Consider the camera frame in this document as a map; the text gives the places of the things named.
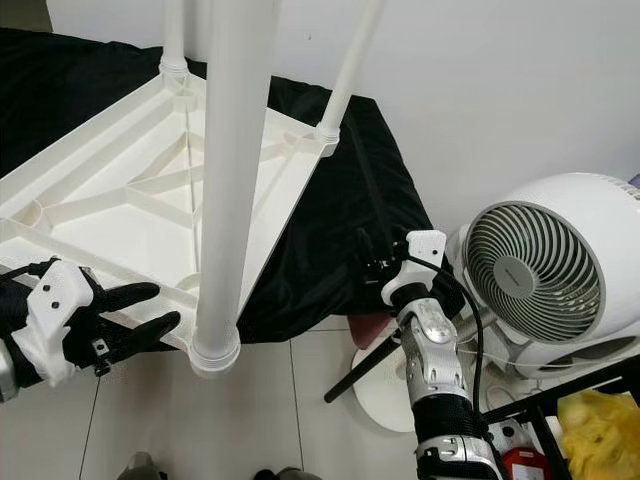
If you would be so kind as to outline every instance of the pink object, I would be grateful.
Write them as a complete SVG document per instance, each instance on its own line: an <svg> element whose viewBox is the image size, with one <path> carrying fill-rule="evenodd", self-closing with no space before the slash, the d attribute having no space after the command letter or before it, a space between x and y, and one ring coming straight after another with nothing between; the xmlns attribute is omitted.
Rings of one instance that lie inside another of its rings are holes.
<svg viewBox="0 0 640 480"><path fill-rule="evenodd" d="M349 330L353 343L360 350L366 350L378 338L391 321L387 313L373 313L370 315L348 315Z"/></svg>

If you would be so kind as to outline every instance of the shoe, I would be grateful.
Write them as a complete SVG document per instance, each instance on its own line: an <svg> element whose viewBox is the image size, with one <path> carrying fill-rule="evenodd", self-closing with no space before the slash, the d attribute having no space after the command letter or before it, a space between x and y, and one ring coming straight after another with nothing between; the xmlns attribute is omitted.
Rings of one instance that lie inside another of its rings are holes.
<svg viewBox="0 0 640 480"><path fill-rule="evenodd" d="M276 480L277 478L278 477L276 477L276 474L271 470L260 470L253 477L253 480Z"/></svg>

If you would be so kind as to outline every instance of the black metal frame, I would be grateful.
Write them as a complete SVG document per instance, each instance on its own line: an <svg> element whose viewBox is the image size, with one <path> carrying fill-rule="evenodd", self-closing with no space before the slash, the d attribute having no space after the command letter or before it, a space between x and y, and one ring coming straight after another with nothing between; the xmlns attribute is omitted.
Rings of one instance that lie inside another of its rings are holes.
<svg viewBox="0 0 640 480"><path fill-rule="evenodd" d="M396 330L327 392L324 396L325 402L333 402L399 346L399 330ZM587 388L595 388L603 393L630 392L635 402L640 406L638 378L640 378L640 355L635 355L544 392L490 410L484 414L484 417L489 424L510 417L519 423L531 422L551 467L553 479L571 480L567 463L562 457L545 417L557 414L560 398Z"/></svg>

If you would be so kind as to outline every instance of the white pipe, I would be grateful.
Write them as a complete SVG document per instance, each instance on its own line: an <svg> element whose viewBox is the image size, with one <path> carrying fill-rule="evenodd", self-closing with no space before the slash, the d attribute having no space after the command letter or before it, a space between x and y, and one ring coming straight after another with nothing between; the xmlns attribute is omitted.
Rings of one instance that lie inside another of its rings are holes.
<svg viewBox="0 0 640 480"><path fill-rule="evenodd" d="M316 126L316 138L322 142L337 144L340 140L340 123L342 122L342 117L344 117L344 112L347 110L367 48L373 39L373 34L382 16L384 6L385 0L368 0L367 2L360 24L342 61L342 67L338 73L338 79L329 98L329 103L327 103L327 108L324 111L322 120Z"/></svg>
<svg viewBox="0 0 640 480"><path fill-rule="evenodd" d="M214 0L193 370L214 378L240 353L236 322L280 0Z"/></svg>
<svg viewBox="0 0 640 480"><path fill-rule="evenodd" d="M187 74L184 59L184 0L164 0L164 45L160 71L174 77Z"/></svg>

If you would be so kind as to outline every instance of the fan grille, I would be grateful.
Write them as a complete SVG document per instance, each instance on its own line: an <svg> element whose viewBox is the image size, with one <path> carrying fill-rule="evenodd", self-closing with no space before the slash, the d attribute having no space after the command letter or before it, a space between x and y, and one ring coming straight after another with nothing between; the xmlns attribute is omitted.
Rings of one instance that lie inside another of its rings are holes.
<svg viewBox="0 0 640 480"><path fill-rule="evenodd" d="M526 295L500 286L496 261L513 257L533 282ZM563 222L525 205L482 214L467 240L471 280L487 305L516 330L547 342L584 333L600 308L600 281L590 253Z"/></svg>

